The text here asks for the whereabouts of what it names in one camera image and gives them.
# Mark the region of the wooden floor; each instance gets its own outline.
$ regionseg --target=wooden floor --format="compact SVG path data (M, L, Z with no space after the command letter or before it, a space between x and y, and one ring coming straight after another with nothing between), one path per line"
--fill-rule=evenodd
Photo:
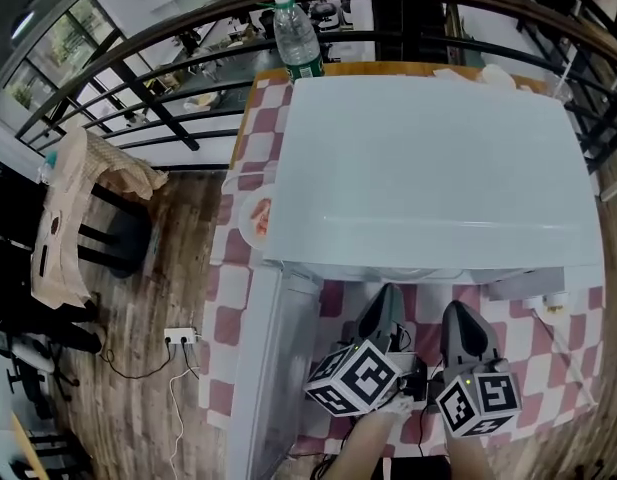
M602 185L617 177L617 158L601 173ZM214 229L222 174L175 174L149 202L161 232L145 275L120 281L105 269L84 263L87 285L102 297L102 320L109 330L106 348L118 369L138 375L166 358L164 327L201 328L206 264ZM87 223L104 228L109 215L102 203ZM599 205L606 255L607 308L601 403L596 411L540 436L488 451L497 478L574 478L576 465L603 459L598 478L617 474L617 197ZM191 362L194 347L189 347ZM64 424L94 457L96 476L104 479L174 479L168 458L180 426L168 381L185 371L181 348L163 371L146 380L125 380L100 358L71 352L67 368L82 385L70 404L58 402ZM196 379L176 381L186 433L175 460L179 479L223 478L226 436L200 421ZM277 478L309 478L315 458L285 463Z

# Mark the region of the pink and white checkered cloth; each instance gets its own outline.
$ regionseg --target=pink and white checkered cloth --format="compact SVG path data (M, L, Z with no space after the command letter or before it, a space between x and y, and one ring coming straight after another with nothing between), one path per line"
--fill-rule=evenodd
M228 428L235 373L239 359L241 322L248 301L253 269L261 253L251 249L238 229L238 213L250 192L274 182L292 86L283 79L259 81L234 169L228 174L220 203L213 241L207 300L202 328L202 362L199 405L208 423ZM247 175L244 173L263 172ZM345 339L352 323L379 285L327 281L321 294L318 339L313 362L318 363L333 343ZM561 350L550 333L525 309L521 301L490 301L485 289L476 286L402 285L406 304L406 328L414 351L430 366L439 363L439 339L443 310L459 299L480 311L492 324L511 369L517 374L523 410L484 437L494 445L528 437L561 425L592 405L573 376L578 365L587 390L597 399L602 358L603 288L571 293L571 318L558 329L568 352ZM439 415L419 412L395 425L384 451L386 456L417 456L420 432L424 454L444 451L443 422ZM316 402L306 399L300 436L293 453L336 453L349 427L347 418L333 418Z

